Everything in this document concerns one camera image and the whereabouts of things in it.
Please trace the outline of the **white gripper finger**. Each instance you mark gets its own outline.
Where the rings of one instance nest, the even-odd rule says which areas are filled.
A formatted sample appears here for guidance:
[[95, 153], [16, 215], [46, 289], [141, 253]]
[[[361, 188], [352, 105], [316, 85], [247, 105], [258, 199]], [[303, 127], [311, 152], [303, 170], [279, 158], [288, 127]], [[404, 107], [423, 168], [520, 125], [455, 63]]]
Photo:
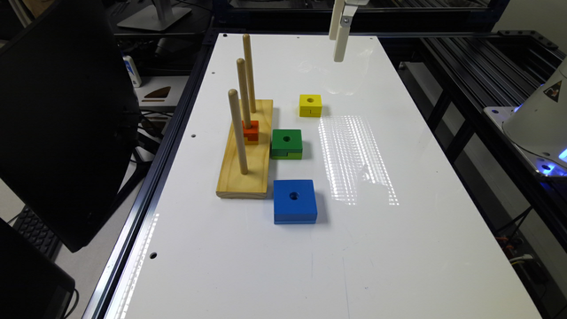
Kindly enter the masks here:
[[340, 25], [340, 17], [345, 6], [344, 0], [335, 0], [332, 8], [329, 38], [336, 40], [338, 36], [338, 27]]
[[350, 27], [352, 25], [353, 16], [356, 13], [356, 10], [357, 7], [355, 5], [346, 4], [340, 14], [340, 20], [338, 22], [338, 33], [334, 50], [335, 62], [342, 62], [344, 60]]

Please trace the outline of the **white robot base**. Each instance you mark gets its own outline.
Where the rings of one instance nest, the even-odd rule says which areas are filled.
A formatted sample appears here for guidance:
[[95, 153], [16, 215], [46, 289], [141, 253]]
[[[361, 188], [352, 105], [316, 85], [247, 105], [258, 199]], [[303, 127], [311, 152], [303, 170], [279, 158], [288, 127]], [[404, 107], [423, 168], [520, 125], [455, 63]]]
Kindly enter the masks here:
[[541, 179], [566, 179], [566, 63], [520, 106], [484, 110]]

